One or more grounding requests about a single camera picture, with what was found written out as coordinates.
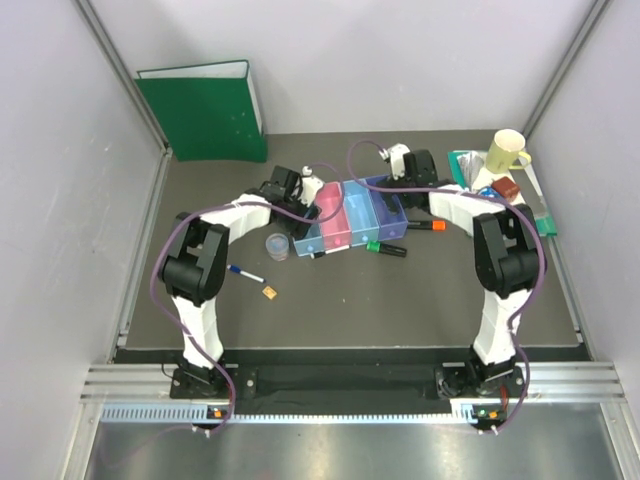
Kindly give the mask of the light blue drawer box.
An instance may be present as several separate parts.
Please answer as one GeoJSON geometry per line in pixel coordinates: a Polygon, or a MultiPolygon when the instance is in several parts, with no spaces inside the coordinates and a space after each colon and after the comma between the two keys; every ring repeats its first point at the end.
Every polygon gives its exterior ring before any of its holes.
{"type": "Polygon", "coordinates": [[[369,190],[355,181],[344,183],[344,210],[351,229],[351,246],[364,246],[379,237],[379,223],[369,190]]]}

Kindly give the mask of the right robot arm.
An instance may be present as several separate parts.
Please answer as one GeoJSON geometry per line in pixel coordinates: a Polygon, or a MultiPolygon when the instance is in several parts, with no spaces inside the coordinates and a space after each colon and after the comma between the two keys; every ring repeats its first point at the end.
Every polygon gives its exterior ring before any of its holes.
{"type": "Polygon", "coordinates": [[[514,371],[522,309],[545,270],[531,209],[525,204],[508,207],[504,200],[494,202],[439,179],[427,150],[396,144],[381,149],[380,156],[390,174],[377,186],[391,190],[382,195],[390,211],[397,205],[418,208],[461,228],[473,240],[475,272],[484,289],[481,323],[464,378],[457,381],[446,374],[442,389],[451,396],[464,389],[490,395],[514,371]]]}

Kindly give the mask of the blue end drawer box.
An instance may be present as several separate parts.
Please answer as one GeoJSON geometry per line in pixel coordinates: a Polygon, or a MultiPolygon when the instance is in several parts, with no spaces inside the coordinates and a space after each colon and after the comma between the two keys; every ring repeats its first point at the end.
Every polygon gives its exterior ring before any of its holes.
{"type": "Polygon", "coordinates": [[[320,225],[311,225],[305,237],[301,240],[295,240],[293,244],[295,252],[299,257],[322,252],[325,249],[325,246],[320,225]]]}

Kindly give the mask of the blue gel jar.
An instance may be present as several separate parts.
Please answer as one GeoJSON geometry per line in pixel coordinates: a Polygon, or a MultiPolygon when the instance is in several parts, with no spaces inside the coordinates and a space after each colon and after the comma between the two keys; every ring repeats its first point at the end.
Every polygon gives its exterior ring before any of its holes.
{"type": "Polygon", "coordinates": [[[500,198],[501,195],[491,186],[485,186],[477,191],[477,194],[488,198],[500,198]]]}

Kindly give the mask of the purple drawer box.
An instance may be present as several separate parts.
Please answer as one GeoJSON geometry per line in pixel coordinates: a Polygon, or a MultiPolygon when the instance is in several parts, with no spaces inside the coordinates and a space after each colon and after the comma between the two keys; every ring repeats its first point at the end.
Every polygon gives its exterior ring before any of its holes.
{"type": "Polygon", "coordinates": [[[407,231],[408,220],[398,198],[395,195],[392,196],[397,209],[397,212],[393,213],[389,210],[381,192],[369,190],[369,195],[379,225],[378,240],[388,242],[403,238],[407,231]]]}

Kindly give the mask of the clear paperclip jar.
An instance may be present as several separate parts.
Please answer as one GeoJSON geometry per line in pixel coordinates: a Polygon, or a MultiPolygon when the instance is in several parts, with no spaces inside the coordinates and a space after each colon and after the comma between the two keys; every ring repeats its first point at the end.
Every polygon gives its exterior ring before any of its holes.
{"type": "Polygon", "coordinates": [[[282,233],[273,233],[265,240],[265,248],[271,259],[284,261],[289,257],[289,238],[282,233]]]}

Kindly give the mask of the pink drawer box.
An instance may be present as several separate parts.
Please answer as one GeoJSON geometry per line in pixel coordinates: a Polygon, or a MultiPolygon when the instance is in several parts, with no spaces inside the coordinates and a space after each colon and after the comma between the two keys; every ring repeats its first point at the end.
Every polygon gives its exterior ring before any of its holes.
{"type": "Polygon", "coordinates": [[[351,228],[343,207],[342,187],[338,182],[326,183],[318,192],[315,203],[320,209],[319,224],[324,248],[332,250],[351,243],[351,228]]]}

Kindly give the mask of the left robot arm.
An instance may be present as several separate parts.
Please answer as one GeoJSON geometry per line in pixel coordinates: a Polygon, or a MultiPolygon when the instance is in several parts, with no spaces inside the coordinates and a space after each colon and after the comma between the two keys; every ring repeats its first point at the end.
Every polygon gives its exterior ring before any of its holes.
{"type": "Polygon", "coordinates": [[[315,200],[324,185],[309,167],[296,172],[276,166],[260,187],[224,206],[176,217],[157,268],[157,278],[177,309],[184,339],[172,397],[214,398],[229,391],[227,374],[218,364],[224,348],[216,315],[229,246],[272,223],[296,239],[304,237],[320,215],[315,200]]]}

